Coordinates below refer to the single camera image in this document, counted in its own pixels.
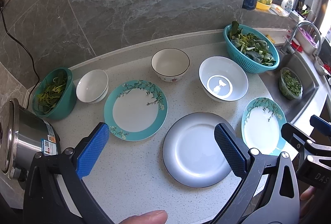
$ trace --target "finger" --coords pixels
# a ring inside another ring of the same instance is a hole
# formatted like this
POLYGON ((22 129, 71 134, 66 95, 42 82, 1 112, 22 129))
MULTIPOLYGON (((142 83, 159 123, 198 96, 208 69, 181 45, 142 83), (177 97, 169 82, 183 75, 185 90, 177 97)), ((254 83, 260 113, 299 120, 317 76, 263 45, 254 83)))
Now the finger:
POLYGON ((316 188, 310 186, 308 189, 306 189, 301 195, 300 195, 300 200, 301 201, 305 201, 310 199, 310 197, 312 197, 312 195, 314 195, 316 192, 316 188))
POLYGON ((307 213, 309 212, 309 207, 312 203, 312 200, 314 199, 314 195, 312 195, 309 200, 304 204, 304 206, 302 208, 300 208, 300 218, 304 217, 305 215, 307 215, 307 213))
POLYGON ((165 224, 168 214, 164 210, 156 210, 140 216, 130 216, 120 224, 165 224))

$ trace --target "white bowl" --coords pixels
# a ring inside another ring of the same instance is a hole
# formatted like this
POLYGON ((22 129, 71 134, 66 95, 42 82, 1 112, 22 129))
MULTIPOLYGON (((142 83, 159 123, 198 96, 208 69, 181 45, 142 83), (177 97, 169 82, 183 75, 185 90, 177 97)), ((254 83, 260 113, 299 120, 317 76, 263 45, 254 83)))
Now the white bowl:
POLYGON ((237 101, 248 90, 244 70, 225 57, 215 56, 204 60, 199 68, 199 77, 206 91, 219 102, 237 101))
POLYGON ((92 70, 85 74, 76 87, 81 102, 100 102, 108 92, 108 75, 103 70, 92 70))
POLYGON ((216 102, 227 102, 227 101, 225 101, 225 100, 218 99, 218 98, 216 98, 215 96, 211 95, 211 94, 206 90, 206 88, 205 88, 204 86, 202 86, 202 88, 204 89, 204 91, 205 91, 205 93, 207 94, 207 96, 208 96, 209 98, 213 99, 214 101, 216 101, 216 102))
POLYGON ((152 57, 152 68, 166 82, 179 80, 190 66, 188 55, 176 48, 165 48, 152 57))

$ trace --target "sink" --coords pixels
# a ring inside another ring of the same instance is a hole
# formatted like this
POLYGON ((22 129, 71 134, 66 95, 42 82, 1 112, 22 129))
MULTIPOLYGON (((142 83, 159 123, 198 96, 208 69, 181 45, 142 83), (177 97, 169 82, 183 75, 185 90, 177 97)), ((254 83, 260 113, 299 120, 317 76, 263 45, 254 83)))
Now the sink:
POLYGON ((313 99, 318 89, 318 83, 305 61, 298 55, 298 52, 291 55, 282 53, 280 47, 278 47, 277 50, 280 57, 279 66, 275 70, 264 72, 259 74, 259 76, 273 100, 283 110, 287 122, 294 123, 313 99), (280 77, 280 69, 283 67, 290 68, 300 78, 303 88, 301 100, 295 99, 290 101, 280 92, 278 80, 280 77))

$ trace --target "kitchen counter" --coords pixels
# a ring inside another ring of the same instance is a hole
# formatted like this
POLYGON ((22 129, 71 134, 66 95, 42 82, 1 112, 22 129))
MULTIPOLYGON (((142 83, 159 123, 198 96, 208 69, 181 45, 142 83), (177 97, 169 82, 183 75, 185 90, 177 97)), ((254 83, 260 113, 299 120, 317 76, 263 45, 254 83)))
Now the kitchen counter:
MULTIPOLYGON (((281 36, 282 31, 259 29, 272 37, 281 36)), ((226 45, 222 30, 206 31, 163 38, 120 49, 101 57, 74 66, 72 69, 77 84, 88 71, 103 69, 109 76, 109 91, 97 104, 86 104, 77 100, 72 113, 64 120, 52 122, 61 138, 64 150, 76 146, 94 127, 104 120, 103 107, 110 92, 119 84, 133 79, 144 79, 157 84, 168 101, 167 118, 160 130, 152 137, 139 141, 123 141, 110 135, 109 141, 97 160, 91 174, 83 180, 107 215, 115 222, 135 214, 165 209, 168 222, 191 224, 211 220, 223 207, 237 187, 240 178, 232 172, 218 184, 201 189, 186 187, 176 182, 167 172, 162 160, 162 143, 169 128, 181 117, 198 111, 212 112, 225 118, 241 136, 241 117, 246 105, 256 97, 271 98, 267 88, 257 74, 247 73, 249 89, 237 102, 219 103, 210 99, 202 89, 198 69, 203 60, 211 56, 226 56, 226 45), (151 68, 151 56, 163 48, 179 48, 190 58, 191 65, 178 82, 161 81, 151 68)), ((303 55, 317 76, 319 89, 305 112, 295 125, 308 135, 312 131, 309 118, 319 115, 330 88, 320 78, 310 58, 303 55)), ((291 159, 297 151, 287 144, 284 148, 291 159)), ((265 184, 264 177, 257 192, 265 184)), ((58 179, 64 197, 72 212, 75 208, 61 177, 58 179)))
MULTIPOLYGON (((168 223, 203 223, 220 211, 240 181, 231 172, 214 186, 194 189, 176 182, 163 164, 163 139, 169 128, 181 117, 198 111, 215 113, 225 118, 240 133, 241 116, 249 101, 260 96, 271 97, 258 75, 247 74, 249 89, 239 102, 213 101, 202 89, 198 70, 208 57, 227 56, 225 46, 219 43, 206 44, 185 48, 184 51, 191 64, 184 77, 174 83, 163 82, 158 78, 151 68, 151 57, 105 70, 110 81, 109 93, 125 81, 144 79, 157 84, 168 101, 167 118, 154 136, 139 142, 129 142, 110 135, 91 174, 83 179, 96 201, 115 223, 131 215, 157 209, 168 212, 168 223)), ((105 101, 106 98, 97 104, 77 101, 66 119, 52 122, 61 137, 63 149, 75 146, 104 120, 105 101)))

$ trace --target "plastic basket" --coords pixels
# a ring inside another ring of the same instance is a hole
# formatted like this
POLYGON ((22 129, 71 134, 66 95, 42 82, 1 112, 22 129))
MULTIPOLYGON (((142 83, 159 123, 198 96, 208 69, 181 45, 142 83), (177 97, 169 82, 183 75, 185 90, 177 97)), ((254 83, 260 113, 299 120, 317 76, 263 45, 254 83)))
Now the plastic basket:
POLYGON ((70 114, 70 112, 73 110, 73 107, 76 104, 76 100, 77 100, 76 87, 73 84, 72 72, 65 67, 59 67, 54 69, 52 72, 50 72, 37 88, 32 102, 32 110, 40 118, 50 118, 54 120, 60 120, 70 114), (43 107, 39 105, 39 99, 37 96, 46 87, 46 82, 51 83, 53 79, 58 75, 60 70, 63 70, 67 74, 66 88, 59 102, 56 104, 56 106, 49 113, 45 114, 43 113, 43 107))
POLYGON ((228 33, 230 32, 231 28, 232 28, 232 25, 230 24, 230 25, 225 27, 224 32, 223 32, 224 39, 226 41, 227 51, 229 53, 229 56, 230 56, 231 60, 233 60, 234 62, 239 64, 240 67, 242 69, 244 69, 245 71, 247 71, 249 73, 253 73, 253 74, 259 74, 259 73, 263 73, 263 72, 268 71, 268 70, 274 70, 278 67, 278 65, 279 65, 278 51, 275 48, 275 46, 270 42, 270 40, 268 38, 266 38, 263 34, 261 34, 260 32, 258 32, 256 30, 254 30, 251 27, 248 27, 248 26, 242 25, 242 24, 239 25, 239 28, 242 29, 243 34, 246 35, 248 33, 252 33, 252 34, 256 35, 257 37, 259 37, 261 40, 265 40, 267 42, 267 45, 269 46, 269 53, 276 60, 276 63, 273 66, 265 66, 265 65, 259 64, 257 62, 254 62, 249 57, 247 57, 246 55, 241 53, 231 43, 231 41, 228 38, 228 33))

